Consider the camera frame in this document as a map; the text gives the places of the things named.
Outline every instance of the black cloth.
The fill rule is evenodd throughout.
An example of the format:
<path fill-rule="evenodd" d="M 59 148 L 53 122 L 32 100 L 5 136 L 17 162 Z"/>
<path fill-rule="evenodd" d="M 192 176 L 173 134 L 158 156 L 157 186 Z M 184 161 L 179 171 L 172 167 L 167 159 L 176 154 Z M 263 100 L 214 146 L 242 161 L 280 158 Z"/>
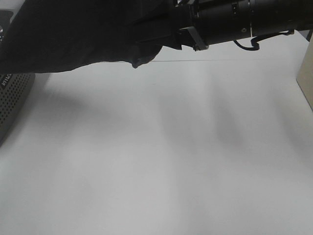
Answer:
<path fill-rule="evenodd" d="M 103 61 L 150 62 L 161 46 L 131 43 L 131 23 L 162 0 L 26 0 L 0 45 L 0 74 L 61 72 Z"/>

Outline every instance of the white surface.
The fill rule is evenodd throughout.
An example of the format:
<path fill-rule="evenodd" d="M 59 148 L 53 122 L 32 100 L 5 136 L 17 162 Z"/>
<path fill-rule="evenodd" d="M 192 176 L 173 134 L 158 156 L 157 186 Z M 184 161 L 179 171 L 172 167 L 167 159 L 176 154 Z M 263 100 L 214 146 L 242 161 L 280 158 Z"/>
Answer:
<path fill-rule="evenodd" d="M 0 148 L 0 234 L 312 235 L 307 42 L 261 47 L 38 75 Z"/>

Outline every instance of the black speaker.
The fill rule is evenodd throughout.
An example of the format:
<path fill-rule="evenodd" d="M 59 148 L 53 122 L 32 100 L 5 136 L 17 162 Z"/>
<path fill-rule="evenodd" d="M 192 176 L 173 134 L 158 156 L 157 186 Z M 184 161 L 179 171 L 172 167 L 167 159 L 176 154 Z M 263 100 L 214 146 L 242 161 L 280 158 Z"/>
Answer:
<path fill-rule="evenodd" d="M 12 11 L 0 10 L 0 42 L 10 25 Z M 0 145 L 34 83 L 35 74 L 0 74 Z"/>

